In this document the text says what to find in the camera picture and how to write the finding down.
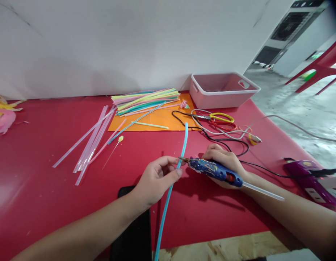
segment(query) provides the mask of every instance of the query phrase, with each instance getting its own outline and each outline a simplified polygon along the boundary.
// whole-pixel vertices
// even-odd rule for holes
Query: white cable
[[[194,111],[204,111],[204,112],[207,112],[207,113],[209,113],[209,114],[212,114],[212,112],[205,111],[205,110],[202,110],[202,109],[194,109],[194,110],[191,111],[191,114],[193,114]],[[234,140],[240,140],[240,139],[242,139],[246,133],[247,133],[247,134],[250,134],[250,135],[253,136],[253,137],[256,137],[255,135],[253,135],[253,134],[247,132],[248,129],[249,129],[250,127],[248,127],[245,131],[244,131],[244,130],[235,130],[235,131],[231,131],[231,132],[227,132],[227,133],[224,132],[224,131],[222,131],[221,129],[218,128],[218,130],[219,130],[221,133],[220,133],[220,132],[215,133],[215,132],[211,132],[210,130],[208,130],[208,129],[204,128],[202,125],[200,125],[200,124],[198,123],[198,121],[197,121],[194,117],[192,117],[192,119],[194,120],[194,122],[195,122],[200,128],[202,128],[203,130],[205,130],[205,131],[207,131],[207,132],[209,132],[209,133],[211,133],[211,134],[214,134],[214,135],[226,135],[226,136],[228,136],[228,137],[230,137],[231,139],[234,139]],[[235,132],[243,132],[243,134],[242,134],[239,138],[235,138],[235,137],[229,135],[229,133],[235,133]]]
[[[327,141],[333,141],[333,142],[336,142],[336,140],[334,140],[334,139],[329,139],[329,138],[324,138],[324,137],[319,137],[319,136],[317,136],[317,135],[314,135],[314,134],[312,134],[312,133],[306,131],[306,130],[303,129],[302,127],[300,127],[300,126],[298,126],[298,125],[296,125],[296,124],[294,124],[294,123],[292,123],[292,122],[290,122],[290,121],[288,121],[288,120],[285,120],[284,118],[282,118],[282,117],[280,117],[280,116],[278,116],[278,115],[268,115],[268,116],[266,116],[266,117],[263,117],[263,119],[264,119],[264,118],[267,118],[267,117],[277,117],[277,118],[279,118],[279,119],[281,119],[281,120],[283,120],[283,121],[285,121],[285,122],[287,122],[287,123],[289,123],[289,124],[295,126],[296,128],[299,128],[301,131],[307,133],[307,134],[310,135],[310,136],[313,136],[314,138],[318,138],[318,139],[321,139],[321,140],[327,140]]]
[[[201,110],[201,109],[194,109],[194,110],[191,111],[191,114],[193,114],[193,112],[196,111],[196,110],[198,110],[198,111],[204,111],[204,112],[207,112],[207,113],[211,114],[211,112],[209,112],[209,111],[205,111],[205,110]],[[329,139],[329,138],[324,138],[324,137],[319,137],[319,136],[317,136],[317,135],[314,135],[314,134],[308,132],[307,130],[303,129],[302,127],[300,127],[300,126],[298,126],[298,125],[296,125],[296,124],[294,124],[294,123],[292,123],[292,122],[290,122],[290,121],[288,121],[288,120],[285,120],[284,118],[282,118],[282,117],[280,117],[280,116],[278,116],[278,115],[274,115],[274,114],[273,114],[273,115],[268,115],[268,116],[262,117],[262,118],[260,118],[260,119],[258,119],[258,120],[256,120],[256,121],[254,121],[252,124],[250,124],[250,125],[245,129],[245,131],[243,131],[243,130],[238,130],[238,131],[235,130],[235,131],[228,132],[228,133],[232,133],[232,132],[244,132],[244,133],[241,135],[240,138],[234,138],[234,137],[228,135],[228,133],[225,133],[225,132],[223,132],[223,131],[220,130],[220,129],[219,129],[219,130],[221,131],[221,133],[214,133],[214,132],[211,132],[211,131],[207,130],[206,128],[204,128],[203,126],[201,126],[200,124],[198,124],[197,120],[196,120],[194,117],[192,117],[192,119],[195,121],[195,123],[196,123],[199,127],[201,127],[202,129],[204,129],[205,131],[208,131],[208,132],[211,133],[211,134],[215,134],[215,135],[222,135],[222,134],[224,134],[224,135],[227,135],[228,137],[231,137],[232,139],[240,140],[241,138],[244,137],[245,133],[248,133],[247,131],[248,131],[248,129],[251,128],[252,125],[254,125],[256,122],[258,122],[258,121],[260,121],[260,120],[263,120],[263,119],[265,119],[265,118],[269,118],[269,117],[277,117],[277,118],[279,118],[279,119],[281,119],[281,120],[283,120],[283,121],[285,121],[285,122],[291,124],[292,126],[295,126],[296,128],[302,130],[303,132],[307,133],[308,135],[310,135],[310,136],[312,136],[312,137],[314,137],[314,138],[318,138],[318,139],[321,139],[321,140],[327,140],[327,141],[333,141],[333,142],[336,142],[336,140],[334,140],[334,139]]]

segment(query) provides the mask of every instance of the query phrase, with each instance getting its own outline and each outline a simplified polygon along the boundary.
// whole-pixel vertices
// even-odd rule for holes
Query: hand
[[[163,194],[178,181],[182,175],[182,169],[175,169],[173,165],[178,164],[179,159],[163,156],[149,163],[133,190],[136,199],[150,208],[159,201]]]
[[[202,156],[205,160],[214,160],[224,165],[230,170],[238,173],[238,175],[244,180],[248,180],[250,174],[243,168],[242,164],[238,160],[237,156],[233,152],[228,152],[222,149],[218,144],[210,144],[206,153]],[[239,189],[238,187],[231,186],[227,182],[219,181],[211,178],[215,183],[221,187],[228,189]]]

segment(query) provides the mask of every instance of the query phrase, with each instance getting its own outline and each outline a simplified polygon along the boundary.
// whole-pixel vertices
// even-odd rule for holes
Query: chair leg
[[[305,74],[306,72],[310,71],[311,68],[305,68],[304,70],[300,71],[298,74],[296,74],[295,76],[293,76],[290,80],[288,80],[285,85],[289,84],[290,82],[292,82],[293,80],[297,79],[298,77],[300,77],[301,75]]]
[[[308,87],[312,86],[314,83],[317,83],[320,81],[322,78],[320,75],[314,75],[309,81],[305,82],[301,87],[299,87],[295,92],[300,93],[303,92],[305,89]]]
[[[325,91],[328,87],[330,87],[331,85],[333,85],[336,82],[336,78],[330,82],[328,85],[326,85],[324,88],[322,88],[319,92],[317,92],[315,95],[319,95],[320,93],[322,93],[323,91]]]

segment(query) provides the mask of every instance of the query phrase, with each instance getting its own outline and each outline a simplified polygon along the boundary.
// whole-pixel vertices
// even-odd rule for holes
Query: blue glue gun
[[[189,167],[198,173],[203,173],[209,177],[225,181],[228,184],[241,187],[243,186],[242,178],[234,171],[226,168],[225,166],[215,161],[206,161],[200,158],[184,158],[179,157],[182,161],[189,164]]]

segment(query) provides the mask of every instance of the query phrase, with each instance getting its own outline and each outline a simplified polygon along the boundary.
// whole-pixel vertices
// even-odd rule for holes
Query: bundle of straws
[[[122,117],[146,112],[145,109],[163,103],[179,101],[179,95],[180,93],[176,89],[170,88],[161,91],[143,91],[126,95],[111,96],[111,99],[118,110],[116,115]]]
[[[108,114],[106,111],[108,110],[108,106],[104,106],[103,110],[99,116],[98,122],[87,132],[84,136],[82,136],[54,165],[53,167],[57,167],[92,131],[92,135],[88,140],[88,143],[82,152],[79,161],[77,162],[73,173],[81,171],[79,178],[77,179],[75,185],[78,186],[83,175],[86,172],[87,166],[92,160],[92,157],[102,139],[104,132],[107,130],[107,126],[112,118],[112,115],[115,112],[115,106],[113,106]]]

